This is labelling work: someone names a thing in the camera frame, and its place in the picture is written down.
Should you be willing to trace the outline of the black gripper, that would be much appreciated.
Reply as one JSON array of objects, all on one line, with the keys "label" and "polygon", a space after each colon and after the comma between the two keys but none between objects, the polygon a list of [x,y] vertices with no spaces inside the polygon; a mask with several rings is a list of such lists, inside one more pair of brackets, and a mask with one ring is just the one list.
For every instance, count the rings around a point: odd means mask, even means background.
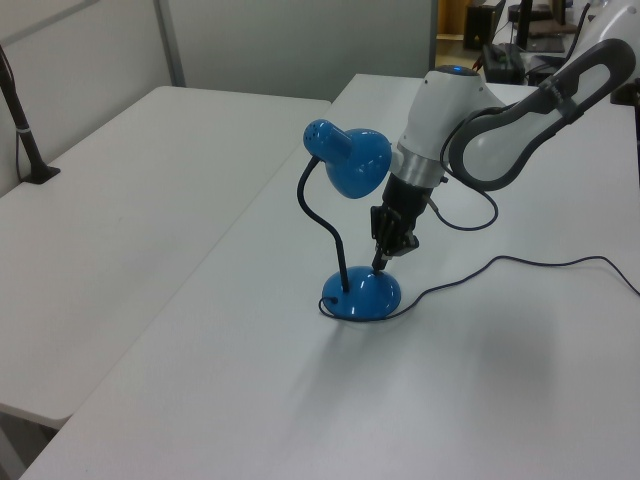
[{"label": "black gripper", "polygon": [[434,188],[415,186],[391,174],[383,192],[383,204],[371,208],[371,236],[375,240],[374,271],[383,271],[393,257],[419,247],[416,221],[426,210]]}]

